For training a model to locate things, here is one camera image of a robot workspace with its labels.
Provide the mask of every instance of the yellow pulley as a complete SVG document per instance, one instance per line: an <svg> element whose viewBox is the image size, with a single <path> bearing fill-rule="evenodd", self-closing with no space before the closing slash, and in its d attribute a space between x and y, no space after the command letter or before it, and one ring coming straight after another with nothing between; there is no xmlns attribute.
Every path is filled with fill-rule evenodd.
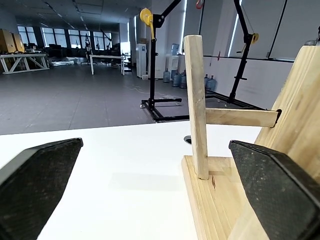
<svg viewBox="0 0 320 240"><path fill-rule="evenodd" d="M255 43L258 41L258 39L259 39L259 33L253 33L253 34L252 34L251 44L255 44ZM246 48L246 45L247 45L247 44L245 44L245 45L243 46L242 51L237 51L236 53L237 53L237 54L243 53L244 50L245 50L245 48Z"/></svg>
<svg viewBox="0 0 320 240"><path fill-rule="evenodd" d="M252 35L251 44L255 44L259 39L259 33L253 33Z"/></svg>
<svg viewBox="0 0 320 240"><path fill-rule="evenodd" d="M152 39L155 39L155 32L154 32L154 26L153 26L154 17L152 12L148 8L142 9L140 12L140 19L148 27L151 28L151 37Z"/></svg>

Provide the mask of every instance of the gray floor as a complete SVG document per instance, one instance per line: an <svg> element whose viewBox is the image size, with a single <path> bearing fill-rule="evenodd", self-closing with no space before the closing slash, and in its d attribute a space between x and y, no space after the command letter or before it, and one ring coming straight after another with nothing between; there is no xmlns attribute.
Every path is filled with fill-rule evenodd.
<svg viewBox="0 0 320 240"><path fill-rule="evenodd" d="M149 81L116 68L88 65L0 75L0 135L69 129L151 124L141 99ZM187 90L156 81L156 97L181 97L183 103L159 104L164 116L188 114ZM210 107L223 107L211 100Z"/></svg>

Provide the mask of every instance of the table surface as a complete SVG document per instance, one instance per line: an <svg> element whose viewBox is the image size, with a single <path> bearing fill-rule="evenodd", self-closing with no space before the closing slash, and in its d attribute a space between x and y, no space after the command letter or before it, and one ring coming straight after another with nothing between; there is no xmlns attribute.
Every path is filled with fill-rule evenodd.
<svg viewBox="0 0 320 240"><path fill-rule="evenodd" d="M231 157L260 127L207 125L208 155ZM82 138L63 197L38 240L196 240L181 160L188 121L1 135L0 168L26 148Z"/></svg>
<svg viewBox="0 0 320 240"><path fill-rule="evenodd" d="M45 57L45 53L29 53L29 54L3 54L0 55L0 58L20 58L20 57Z"/></svg>
<svg viewBox="0 0 320 240"><path fill-rule="evenodd" d="M89 55L92 58L103 58L103 59L123 59L123 56L112 56L112 55Z"/></svg>

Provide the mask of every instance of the blue water bottle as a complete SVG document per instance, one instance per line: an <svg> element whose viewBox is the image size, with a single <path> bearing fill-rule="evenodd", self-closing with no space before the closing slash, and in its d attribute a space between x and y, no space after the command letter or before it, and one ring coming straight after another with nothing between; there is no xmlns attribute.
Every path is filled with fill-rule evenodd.
<svg viewBox="0 0 320 240"><path fill-rule="evenodd" d="M204 88L207 87L207 82L208 82L209 78L208 78L208 74L205 75L204 77Z"/></svg>
<svg viewBox="0 0 320 240"><path fill-rule="evenodd" d="M181 88L181 89L186 89L186 88L187 88L187 74L186 74L186 70L184 70L184 72L181 73L180 88Z"/></svg>
<svg viewBox="0 0 320 240"><path fill-rule="evenodd" d="M163 72L163 82L164 83L170 83L170 72L168 71L168 68Z"/></svg>
<svg viewBox="0 0 320 240"><path fill-rule="evenodd" d="M216 90L217 81L214 79L212 75L210 79L206 82L205 85L205 93L206 94L213 94Z"/></svg>
<svg viewBox="0 0 320 240"><path fill-rule="evenodd" d="M178 71L176 71L175 75L173 76L172 87L179 87L180 81L181 81L181 75L179 74Z"/></svg>

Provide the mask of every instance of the black gripper pad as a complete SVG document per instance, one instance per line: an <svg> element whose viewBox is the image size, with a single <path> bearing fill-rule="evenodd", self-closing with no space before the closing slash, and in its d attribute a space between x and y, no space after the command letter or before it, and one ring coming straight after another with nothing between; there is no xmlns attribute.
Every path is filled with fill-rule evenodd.
<svg viewBox="0 0 320 240"><path fill-rule="evenodd" d="M319 184L284 153L235 140L229 148L245 194L268 237L319 239Z"/></svg>
<svg viewBox="0 0 320 240"><path fill-rule="evenodd" d="M28 148L0 169L0 240L37 239L82 146L82 139L74 138Z"/></svg>

